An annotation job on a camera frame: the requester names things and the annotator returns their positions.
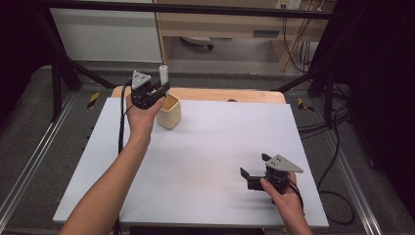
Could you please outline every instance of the white tabletop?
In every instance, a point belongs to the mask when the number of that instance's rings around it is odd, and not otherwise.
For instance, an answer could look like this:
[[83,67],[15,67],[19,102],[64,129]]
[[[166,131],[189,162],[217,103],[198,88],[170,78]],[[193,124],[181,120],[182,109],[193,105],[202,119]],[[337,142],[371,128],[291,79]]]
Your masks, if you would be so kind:
[[[240,167],[262,176],[261,154],[300,166],[298,186],[311,227],[328,227],[289,105],[181,101],[172,130],[155,123],[152,143],[121,210],[126,225],[275,227],[281,216]],[[64,222],[117,156],[119,98],[109,98],[54,216]],[[125,137],[129,135],[128,124]]]

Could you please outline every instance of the gray floor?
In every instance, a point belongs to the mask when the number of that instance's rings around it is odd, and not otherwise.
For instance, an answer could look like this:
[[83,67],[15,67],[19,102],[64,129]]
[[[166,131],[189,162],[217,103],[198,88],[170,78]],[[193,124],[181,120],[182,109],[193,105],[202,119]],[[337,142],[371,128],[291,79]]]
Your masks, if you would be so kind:
[[[269,90],[298,77],[300,72],[281,72],[278,60],[273,56],[269,42],[265,40],[214,39],[214,49],[190,45],[178,38],[173,40],[169,70],[172,86],[214,87],[236,89]],[[97,73],[108,80],[122,84],[129,71],[97,69]],[[90,80],[82,77],[84,88],[76,93],[68,117],[47,151],[43,162],[33,176],[20,203],[13,213],[7,230],[35,229],[40,234],[56,233],[62,226],[52,221],[59,204],[58,199],[65,193],[70,177],[87,144],[105,98],[110,90],[97,88]],[[298,108],[298,97],[312,106],[304,92],[308,84],[286,93],[287,102],[292,105],[298,126],[320,121],[316,112]],[[100,97],[92,110],[86,105],[93,91],[99,90]],[[10,114],[1,126],[0,152],[2,174],[0,178],[0,202],[4,202],[18,179],[43,133],[50,124],[52,115],[51,74],[39,70],[25,90],[22,103]],[[415,234],[415,223],[396,196],[390,183],[381,171],[369,167],[352,123],[339,126],[341,148],[355,173],[358,182],[376,216],[383,234]],[[327,135],[320,134],[302,141],[315,181],[320,177],[330,160],[333,150]],[[335,165],[322,184],[323,190],[342,194],[350,200],[345,181]],[[350,217],[347,205],[336,198],[322,196],[326,214],[338,219]],[[320,234],[365,234],[358,214],[350,225],[330,222],[328,229],[316,230]]]

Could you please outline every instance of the paper cup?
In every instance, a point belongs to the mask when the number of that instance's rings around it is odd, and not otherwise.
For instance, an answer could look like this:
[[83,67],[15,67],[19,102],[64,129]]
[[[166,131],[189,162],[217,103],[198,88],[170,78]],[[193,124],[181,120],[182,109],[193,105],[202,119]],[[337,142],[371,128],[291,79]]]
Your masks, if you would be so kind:
[[180,99],[168,93],[161,110],[156,114],[156,121],[166,129],[172,129],[181,120]]

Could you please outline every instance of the hand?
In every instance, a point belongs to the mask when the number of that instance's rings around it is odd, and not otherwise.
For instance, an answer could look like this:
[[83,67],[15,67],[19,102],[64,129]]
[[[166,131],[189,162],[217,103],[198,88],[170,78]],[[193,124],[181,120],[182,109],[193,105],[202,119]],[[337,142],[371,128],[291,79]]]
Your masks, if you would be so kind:
[[[134,106],[131,101],[131,95],[125,97],[125,100],[127,109]],[[128,110],[127,117],[130,126],[130,137],[136,135],[150,135],[152,133],[155,116],[161,109],[163,102],[164,97],[158,99],[148,110],[140,110],[135,106]]]
[[[293,172],[289,173],[289,177],[291,181],[297,184],[297,178]],[[293,234],[312,234],[304,218],[299,196],[291,188],[288,188],[286,193],[281,195],[266,179],[261,178],[260,183],[268,195],[271,196],[290,232]]]

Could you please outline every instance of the metal rail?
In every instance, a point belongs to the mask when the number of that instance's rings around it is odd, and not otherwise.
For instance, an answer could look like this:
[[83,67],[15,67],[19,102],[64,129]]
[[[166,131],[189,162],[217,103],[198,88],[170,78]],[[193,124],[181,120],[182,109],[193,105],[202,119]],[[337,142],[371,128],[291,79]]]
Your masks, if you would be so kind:
[[36,150],[31,155],[30,160],[27,162],[24,170],[22,171],[12,190],[9,192],[9,195],[0,207],[0,234],[6,228],[7,223],[9,222],[13,212],[18,206],[19,201],[21,200],[27,186],[30,183],[30,180],[33,178],[34,173],[42,163],[46,152],[48,151],[62,123],[67,117],[75,95],[76,92],[69,93],[68,97],[64,101],[61,114],[56,121],[52,122],[49,125],[49,128],[46,130],[45,134],[37,145]]
[[[311,100],[313,103],[313,107],[316,110],[319,118],[324,121],[323,115],[323,108],[320,103],[317,103],[314,99]],[[333,153],[336,149],[336,134],[334,130],[330,129],[326,131],[326,134],[330,140],[330,145],[332,147]],[[370,205],[360,187],[359,182],[357,181],[353,170],[351,169],[350,165],[347,162],[346,156],[342,151],[342,148],[339,149],[338,152],[338,159],[337,159],[339,170],[343,176],[345,181],[347,190],[353,200],[354,206],[356,207],[357,213],[360,216],[360,220],[366,230],[367,234],[370,235],[381,235],[382,230],[379,226],[378,220],[376,219],[375,215],[370,208]]]

